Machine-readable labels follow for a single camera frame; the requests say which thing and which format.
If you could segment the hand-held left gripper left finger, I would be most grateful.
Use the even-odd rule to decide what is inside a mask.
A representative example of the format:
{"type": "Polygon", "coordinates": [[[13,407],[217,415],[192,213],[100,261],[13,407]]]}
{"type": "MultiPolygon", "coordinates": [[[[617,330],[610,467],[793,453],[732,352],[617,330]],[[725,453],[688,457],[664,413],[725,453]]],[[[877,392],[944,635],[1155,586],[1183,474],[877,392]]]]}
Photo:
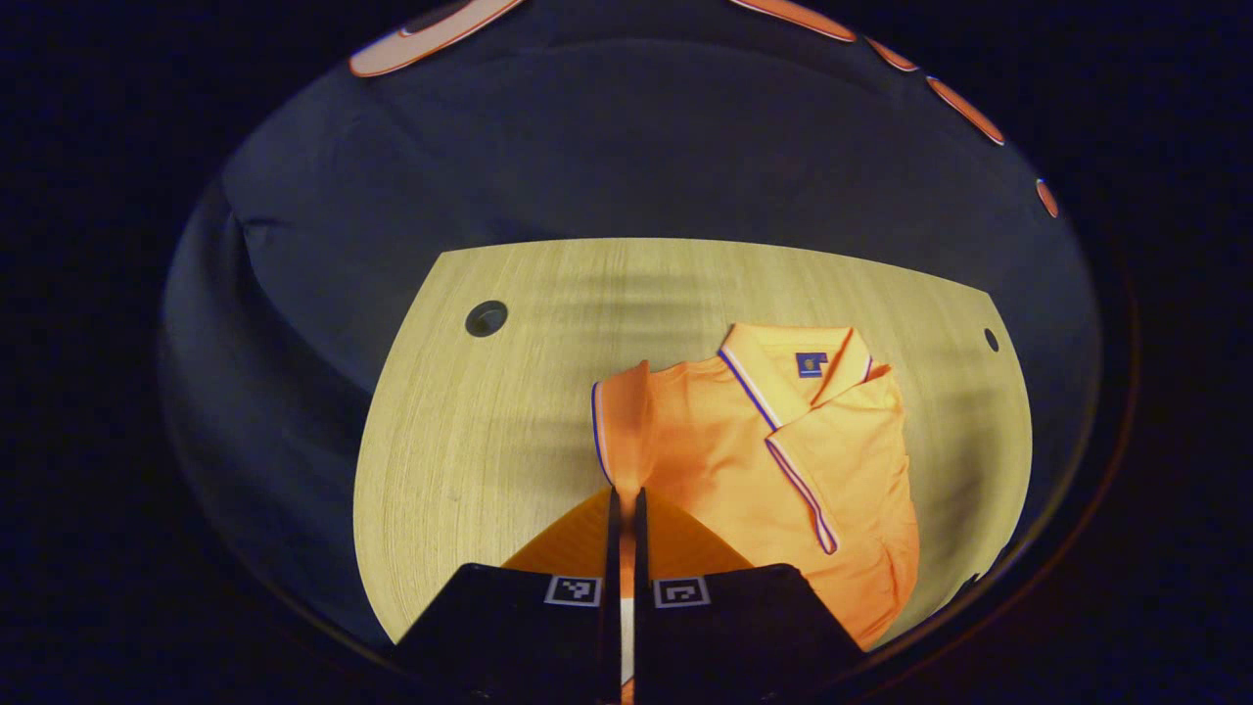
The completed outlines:
{"type": "Polygon", "coordinates": [[[451,704],[621,701],[621,502],[569,510],[504,566],[466,563],[391,659],[451,704]]]}

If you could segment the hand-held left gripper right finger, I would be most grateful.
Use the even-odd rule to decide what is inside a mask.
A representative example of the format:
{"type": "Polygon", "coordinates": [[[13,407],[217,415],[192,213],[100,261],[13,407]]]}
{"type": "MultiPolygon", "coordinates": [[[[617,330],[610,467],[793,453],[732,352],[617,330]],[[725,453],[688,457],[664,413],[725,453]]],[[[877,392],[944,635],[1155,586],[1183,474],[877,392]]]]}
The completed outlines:
{"type": "Polygon", "coordinates": [[[752,566],[662,495],[634,538],[635,702],[806,704],[865,660],[794,566],[752,566]]]}

